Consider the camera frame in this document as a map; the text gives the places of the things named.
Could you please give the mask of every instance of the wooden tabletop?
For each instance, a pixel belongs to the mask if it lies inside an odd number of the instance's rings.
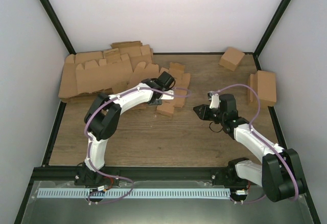
[[[155,107],[129,110],[119,121],[116,133],[109,139],[107,166],[226,166],[229,160],[247,157],[259,162],[253,154],[228,135],[214,133],[209,121],[200,120],[193,107],[209,104],[207,92],[232,84],[246,84],[256,68],[252,55],[245,55],[236,71],[218,65],[220,55],[155,55],[160,67],[170,62],[186,65],[191,73],[189,89],[193,95],[183,108],[176,108],[173,118],[155,112]],[[235,96],[239,115],[251,120],[256,108],[246,104],[246,88],[226,90]],[[66,105],[50,165],[77,165],[86,156],[87,139],[83,134],[84,116],[94,96],[71,100]],[[262,109],[253,123],[265,137],[277,142],[268,109]],[[219,130],[220,125],[213,125]]]

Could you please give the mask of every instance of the white panel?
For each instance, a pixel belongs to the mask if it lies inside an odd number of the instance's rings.
[[[0,222],[14,223],[58,110],[67,50],[39,0],[0,0]]]
[[[326,223],[327,0],[292,0],[260,55],[277,75],[275,106],[286,143],[300,155],[320,220]]]
[[[254,51],[281,0],[50,0],[77,52],[142,40],[155,52]]]

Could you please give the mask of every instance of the black metal frame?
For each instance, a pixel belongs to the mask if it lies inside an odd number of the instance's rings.
[[[284,11],[286,10],[288,4],[291,0],[282,0],[278,9],[276,10],[270,24],[268,25],[264,35],[262,36],[257,48],[254,53],[248,52],[246,54],[253,55],[254,62],[257,70],[261,70],[258,56],[268,42],[269,37],[277,26],[280,18],[282,17]],[[75,54],[75,50],[66,35],[64,28],[62,27],[54,9],[52,8],[49,0],[40,0],[45,11],[47,12],[50,20],[55,26],[59,36],[61,37],[63,43],[65,44],[68,52],[70,54]],[[156,53],[157,55],[219,55],[223,54],[221,52],[217,53]],[[25,208],[32,190],[34,181],[74,181],[77,172],[77,167],[75,166],[49,166],[49,160],[51,153],[56,141],[62,116],[65,110],[65,103],[61,102],[58,113],[55,119],[55,124],[53,126],[51,136],[48,142],[46,153],[42,162],[42,167],[34,168],[29,185],[27,187],[25,196],[22,200],[19,212],[15,223],[21,223]],[[273,126],[277,135],[279,144],[287,148],[285,140],[282,134],[281,127],[279,125],[275,109],[273,107],[269,108],[270,116],[273,122]],[[211,181],[215,185],[224,185],[228,188],[242,188],[245,187],[247,182],[240,181],[231,184],[226,180],[226,167],[107,167],[110,170],[116,171],[121,176],[129,177],[135,181],[142,180],[169,180],[169,181]],[[314,207],[310,193],[306,194],[306,201],[308,203],[312,218],[314,223],[320,223],[318,214]]]

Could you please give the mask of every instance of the white vent strip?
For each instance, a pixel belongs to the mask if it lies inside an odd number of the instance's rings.
[[[123,196],[129,189],[112,188],[105,193],[95,193],[90,198],[117,198]],[[84,188],[40,188],[38,198],[86,198],[90,189]],[[228,200],[229,189],[134,189],[126,198],[204,198]]]

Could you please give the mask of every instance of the gray floor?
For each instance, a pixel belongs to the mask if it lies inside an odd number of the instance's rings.
[[[284,200],[273,203],[264,199],[242,206],[229,200],[183,199],[123,200],[89,206],[85,199],[35,197],[38,187],[51,185],[49,182],[36,183],[22,223],[312,223],[304,197],[297,202]],[[151,182],[146,182],[144,187],[150,185]],[[56,184],[56,187],[67,187],[67,183]],[[253,186],[248,198],[255,199],[261,194],[261,188]]]

